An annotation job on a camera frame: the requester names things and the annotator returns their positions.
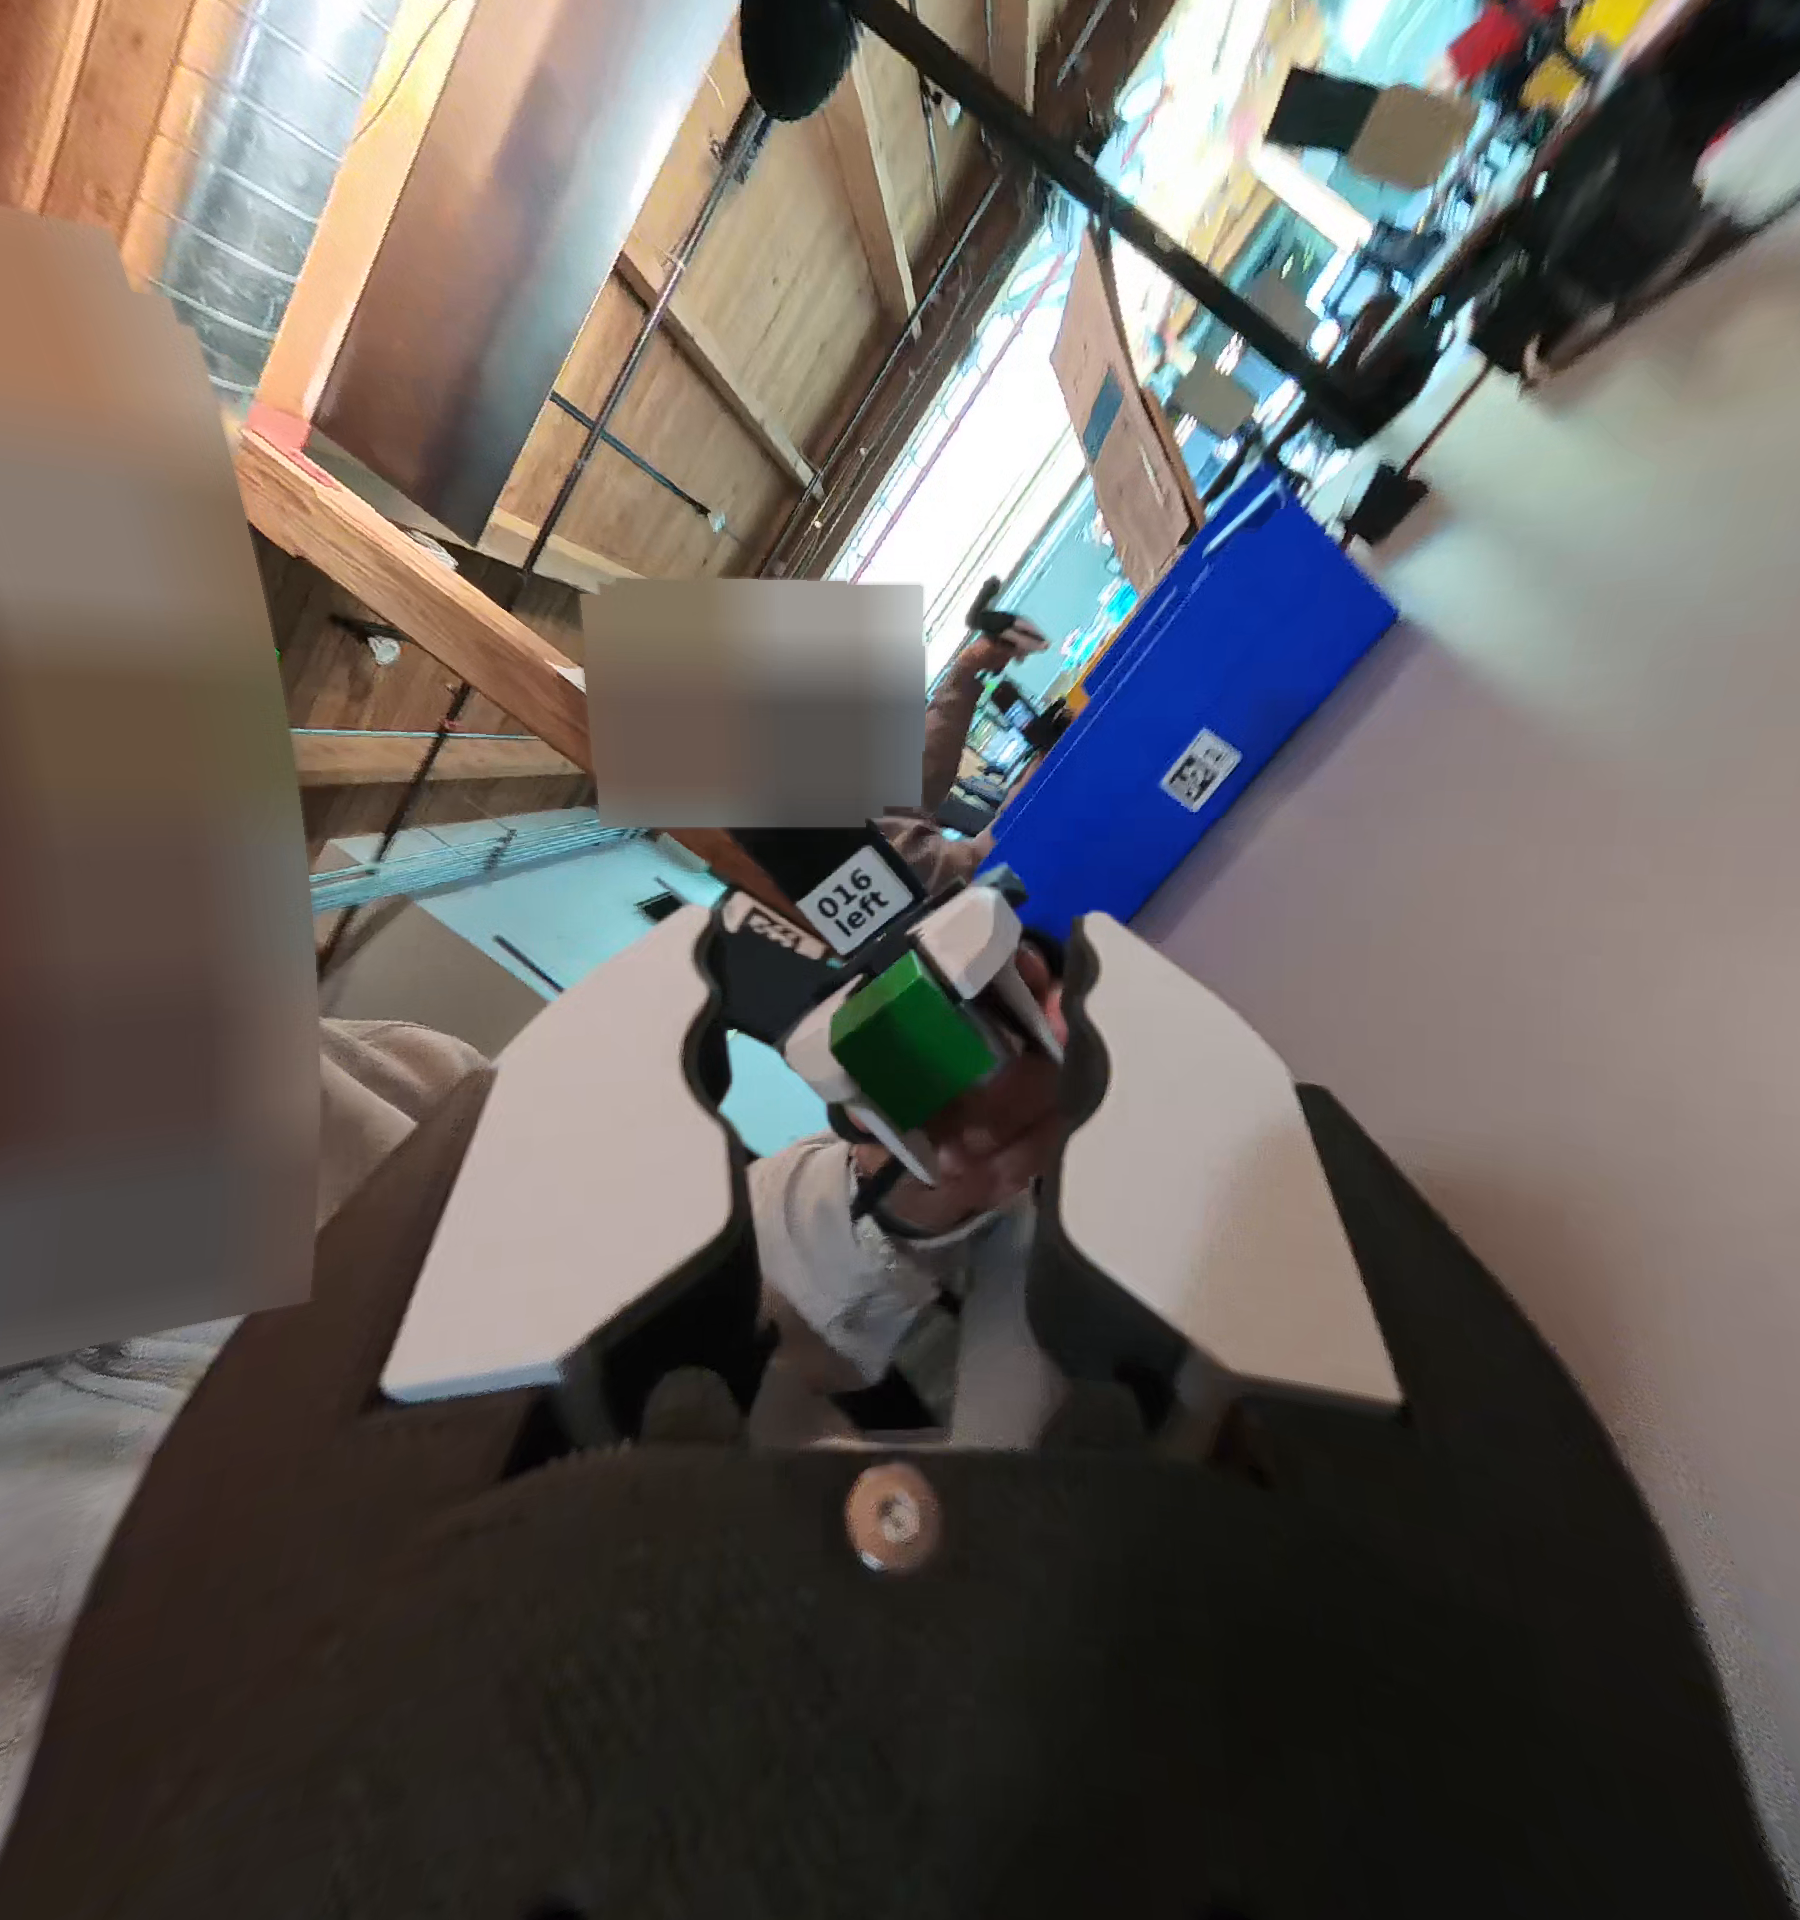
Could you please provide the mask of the person's grey sweatshirt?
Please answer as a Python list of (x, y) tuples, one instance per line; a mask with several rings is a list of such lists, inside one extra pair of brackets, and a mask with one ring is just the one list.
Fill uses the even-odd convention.
[[(323, 1021), (314, 1222), (462, 1079), (467, 1045), (389, 1021)], [(45, 1687), (96, 1562), (235, 1319), (100, 1343), (0, 1372), (0, 1743)]]

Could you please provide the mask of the black metal pole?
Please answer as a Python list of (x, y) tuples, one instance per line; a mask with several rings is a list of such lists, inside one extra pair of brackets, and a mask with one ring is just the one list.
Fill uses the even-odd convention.
[(1377, 399), (1322, 366), (1303, 344), (1287, 337), (1283, 326), (1252, 308), (1241, 295), (1227, 290), (1203, 262), (1172, 240), (1144, 213), (1100, 180), (1093, 163), (1073, 147), (1044, 130), (1007, 92), (956, 55), (923, 24), (912, 19), (906, 8), (895, 2), (841, 2), (839, 10), (905, 61), (917, 77), (932, 83), (974, 118), (983, 132), (994, 136), (1007, 156), (1047, 180), (1095, 224), (1141, 255), (1172, 290), (1194, 300), (1216, 322), (1228, 326), (1252, 354), (1294, 385), (1322, 427), (1338, 443), (1364, 445), (1384, 430), (1389, 416)]

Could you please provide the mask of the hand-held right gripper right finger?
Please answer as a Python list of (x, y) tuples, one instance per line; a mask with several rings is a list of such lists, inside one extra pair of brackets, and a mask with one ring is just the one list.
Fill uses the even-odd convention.
[(1066, 944), (1064, 1123), (1025, 1312), (1066, 1383), (1183, 1378), (1391, 1414), (1398, 1372), (1283, 1059), (1104, 913)]

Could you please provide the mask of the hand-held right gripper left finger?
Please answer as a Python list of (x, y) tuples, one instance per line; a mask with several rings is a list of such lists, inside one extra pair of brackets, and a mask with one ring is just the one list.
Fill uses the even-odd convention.
[(766, 1324), (720, 1116), (714, 919), (683, 906), (502, 1050), (381, 1365), (391, 1405), (515, 1388), (643, 1412), (676, 1374), (749, 1412)]

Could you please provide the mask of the black charging dock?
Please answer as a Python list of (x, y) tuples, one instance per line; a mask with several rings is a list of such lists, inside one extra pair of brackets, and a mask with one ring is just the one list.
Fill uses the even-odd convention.
[(1428, 483), (1415, 472), (1386, 461), (1377, 463), (1356, 500), (1342, 513), (1342, 547), (1384, 546), (1398, 535), (1402, 522), (1413, 516), (1426, 502), (1428, 492)]

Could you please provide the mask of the person's left hand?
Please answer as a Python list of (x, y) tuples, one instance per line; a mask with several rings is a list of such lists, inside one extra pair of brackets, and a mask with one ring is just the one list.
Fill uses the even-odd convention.
[(934, 1207), (959, 1222), (1005, 1207), (1051, 1160), (1064, 1054), (1029, 1043), (930, 1127)]

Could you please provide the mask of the wooden support beam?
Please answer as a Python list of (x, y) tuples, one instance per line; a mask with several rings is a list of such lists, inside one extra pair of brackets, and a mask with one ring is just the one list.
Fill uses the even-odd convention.
[(308, 853), (592, 803), (581, 597), (436, 556), (264, 434), (230, 430)]

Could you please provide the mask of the person's left forearm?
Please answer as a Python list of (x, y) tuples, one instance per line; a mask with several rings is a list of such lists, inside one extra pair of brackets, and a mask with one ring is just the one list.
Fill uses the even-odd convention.
[(764, 1299), (778, 1324), (817, 1352), (830, 1390), (905, 1379), (947, 1394), (961, 1310), (1020, 1271), (1031, 1198), (1020, 1195), (939, 1233), (888, 1213), (853, 1213), (853, 1151), (811, 1136), (747, 1169), (747, 1202)]

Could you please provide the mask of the labelled blue plastic bin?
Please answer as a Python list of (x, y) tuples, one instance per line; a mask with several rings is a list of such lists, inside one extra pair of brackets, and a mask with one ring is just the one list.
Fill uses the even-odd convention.
[(1128, 922), (1398, 624), (1278, 485), (1181, 551), (991, 831), (1025, 928)]

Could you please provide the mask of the green cube block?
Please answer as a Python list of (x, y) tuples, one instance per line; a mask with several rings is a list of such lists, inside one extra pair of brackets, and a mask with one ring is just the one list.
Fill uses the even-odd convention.
[(826, 1017), (826, 1045), (863, 1105), (894, 1134), (923, 1134), (1005, 1063), (987, 1023), (910, 948), (842, 995)]

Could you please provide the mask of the black panel on stand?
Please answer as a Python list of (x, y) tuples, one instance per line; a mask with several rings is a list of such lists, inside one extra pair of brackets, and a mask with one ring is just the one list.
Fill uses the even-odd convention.
[(1475, 119), (1475, 103), (1464, 96), (1292, 68), (1261, 141), (1291, 152), (1327, 152), (1362, 180), (1419, 193), (1431, 189), (1463, 152)]

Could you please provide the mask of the cardboard sheet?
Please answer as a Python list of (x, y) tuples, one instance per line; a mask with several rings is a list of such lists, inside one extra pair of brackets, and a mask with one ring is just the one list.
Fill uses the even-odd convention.
[(1106, 235), (1093, 227), (1066, 290), (1051, 374), (1111, 553), (1135, 597), (1148, 597), (1199, 533), (1203, 509), (1133, 366)]

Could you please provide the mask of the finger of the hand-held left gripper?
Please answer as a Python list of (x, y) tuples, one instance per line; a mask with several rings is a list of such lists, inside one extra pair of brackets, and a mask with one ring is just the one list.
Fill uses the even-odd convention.
[(1031, 988), (1020, 970), (1022, 900), (1016, 882), (961, 886), (914, 926), (914, 953), (994, 1058), (1036, 1050), (1058, 1067), (1062, 1037), (1044, 990)]
[(831, 1054), (826, 1028), (795, 1028), (786, 1036), (786, 1067), (820, 1103), (835, 1134), (850, 1143), (877, 1145), (901, 1178), (934, 1186), (932, 1143), (919, 1129), (903, 1129), (886, 1111), (863, 1090), (853, 1076)]

